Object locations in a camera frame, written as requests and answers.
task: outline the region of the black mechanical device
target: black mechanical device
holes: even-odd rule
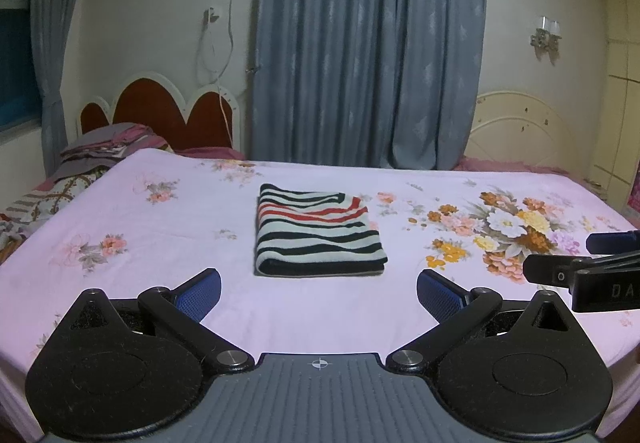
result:
[[[640,309],[640,231],[592,233],[586,246],[594,255],[609,256],[529,255],[524,276],[568,288],[575,312]]]
[[[178,289],[74,302],[26,395],[42,443],[596,442],[607,368],[552,291],[503,301],[424,270],[440,322],[386,357],[247,352],[199,322],[220,298],[207,269]]]

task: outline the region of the folded striped garment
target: folded striped garment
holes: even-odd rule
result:
[[[260,187],[255,269],[269,277],[382,273],[386,254],[367,207],[342,193]]]

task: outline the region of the pink mattress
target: pink mattress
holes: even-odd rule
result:
[[[256,200],[264,182],[360,196],[389,257],[384,273],[255,276]],[[256,360],[263,352],[384,358],[436,325],[415,294],[423,268],[467,289],[486,286],[508,299],[529,299],[537,290],[522,277],[529,251],[586,253],[589,233],[628,229],[587,190],[552,174],[200,160],[142,150],[52,217],[0,268],[0,403],[28,442],[42,434],[22,393],[24,376],[87,288],[135,297],[215,267],[222,298],[203,324]],[[606,435],[638,400],[640,312],[577,318],[615,380],[598,432]]]

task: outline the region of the headboard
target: headboard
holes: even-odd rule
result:
[[[545,102],[523,92],[501,90],[478,96],[465,155],[580,173],[570,128]]]
[[[208,146],[241,150],[239,105],[222,87],[201,87],[185,101],[166,77],[139,73],[122,84],[111,105],[100,97],[86,103],[78,117],[78,132],[125,121],[151,127],[174,150]]]

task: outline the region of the blue-gray curtain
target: blue-gray curtain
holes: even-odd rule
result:
[[[486,0],[258,0],[252,157],[450,169]]]
[[[60,151],[66,147],[60,83],[75,3],[76,0],[31,0],[31,51],[42,96],[42,153],[47,176],[56,171]]]

